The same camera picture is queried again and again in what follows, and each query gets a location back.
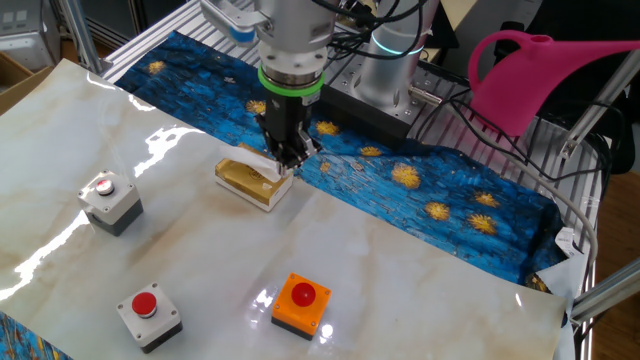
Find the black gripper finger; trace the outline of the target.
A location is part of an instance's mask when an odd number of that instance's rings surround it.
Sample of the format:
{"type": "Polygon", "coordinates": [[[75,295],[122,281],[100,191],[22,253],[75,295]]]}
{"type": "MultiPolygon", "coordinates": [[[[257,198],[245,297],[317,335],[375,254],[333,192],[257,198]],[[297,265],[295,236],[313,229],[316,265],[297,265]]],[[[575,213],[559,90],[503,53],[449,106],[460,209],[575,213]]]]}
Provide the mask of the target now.
{"type": "Polygon", "coordinates": [[[276,141],[271,136],[271,134],[267,131],[266,118],[265,118],[264,114],[263,113],[258,113],[257,115],[254,116],[254,119],[255,119],[256,123],[259,125],[259,127],[260,127],[260,129],[262,131],[266,146],[267,146],[271,156],[273,157],[273,160],[276,163],[276,169],[277,170],[285,170],[286,167],[282,163],[281,158],[280,158],[281,150],[278,148],[279,142],[276,141]]]}
{"type": "Polygon", "coordinates": [[[287,169],[297,169],[321,150],[321,144],[300,128],[286,142],[284,165],[287,169]]]}

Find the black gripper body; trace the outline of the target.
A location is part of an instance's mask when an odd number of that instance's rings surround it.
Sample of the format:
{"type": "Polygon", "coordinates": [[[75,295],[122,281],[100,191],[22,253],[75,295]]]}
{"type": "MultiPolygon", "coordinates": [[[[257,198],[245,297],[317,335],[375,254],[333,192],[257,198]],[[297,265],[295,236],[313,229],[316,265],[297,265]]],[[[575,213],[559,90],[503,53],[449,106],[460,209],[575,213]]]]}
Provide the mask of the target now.
{"type": "Polygon", "coordinates": [[[311,106],[301,97],[287,97],[276,93],[266,96],[265,128],[276,141],[294,141],[301,129],[307,130],[311,106]]]}

